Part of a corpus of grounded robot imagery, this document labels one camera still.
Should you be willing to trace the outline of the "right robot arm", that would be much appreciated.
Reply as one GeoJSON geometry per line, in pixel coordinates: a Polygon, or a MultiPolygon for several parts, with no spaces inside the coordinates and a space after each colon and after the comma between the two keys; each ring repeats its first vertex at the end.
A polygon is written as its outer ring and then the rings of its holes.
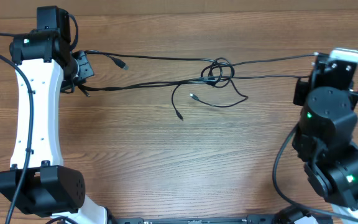
{"type": "Polygon", "coordinates": [[[297,81],[293,98],[301,112],[292,146],[305,163],[308,182],[336,212],[352,219],[358,219],[358,146],[352,140],[357,66],[356,50],[318,53],[308,80],[297,81]]]}

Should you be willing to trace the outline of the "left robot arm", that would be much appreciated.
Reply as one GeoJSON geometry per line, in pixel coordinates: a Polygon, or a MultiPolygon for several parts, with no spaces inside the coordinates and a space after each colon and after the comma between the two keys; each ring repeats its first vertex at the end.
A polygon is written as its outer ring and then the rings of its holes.
{"type": "Polygon", "coordinates": [[[81,172],[64,166],[58,138],[61,93],[94,72],[70,37],[73,16],[57,6],[37,9],[37,27],[16,36],[9,51],[19,87],[17,136],[0,193],[24,214],[60,223],[105,223],[106,210],[85,192],[81,172]]]}

